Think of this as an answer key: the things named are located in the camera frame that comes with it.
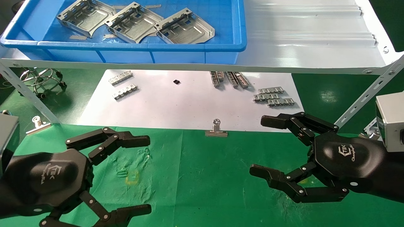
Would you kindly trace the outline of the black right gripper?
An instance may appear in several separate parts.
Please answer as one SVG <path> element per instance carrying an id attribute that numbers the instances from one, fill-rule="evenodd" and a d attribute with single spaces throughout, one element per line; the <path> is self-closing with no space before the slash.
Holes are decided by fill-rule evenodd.
<path id="1" fill-rule="evenodd" d="M 304 145 L 312 145 L 313 162 L 288 174 L 257 164 L 249 169 L 295 203 L 339 202 L 349 190 L 403 203 L 403 152 L 388 152 L 382 141 L 338 135 L 337 125 L 305 112 L 263 115 L 261 125 L 288 129 Z M 326 187 L 298 184 L 312 175 Z"/>

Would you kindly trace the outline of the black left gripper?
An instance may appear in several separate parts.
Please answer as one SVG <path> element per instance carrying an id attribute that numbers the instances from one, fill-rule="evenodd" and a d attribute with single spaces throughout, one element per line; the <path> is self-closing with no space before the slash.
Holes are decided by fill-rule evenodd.
<path id="1" fill-rule="evenodd" d="M 61 153 L 13 156 L 1 177 L 1 218 L 50 212 L 40 227 L 76 227 L 59 219 L 84 202 L 99 217 L 94 227 L 127 227 L 133 217 L 150 214 L 151 205 L 108 212 L 88 192 L 94 178 L 92 165 L 101 164 L 118 148 L 142 148 L 150 143 L 149 136 L 105 127 L 68 138 L 69 149 Z M 95 145 L 88 158 L 79 152 Z"/>

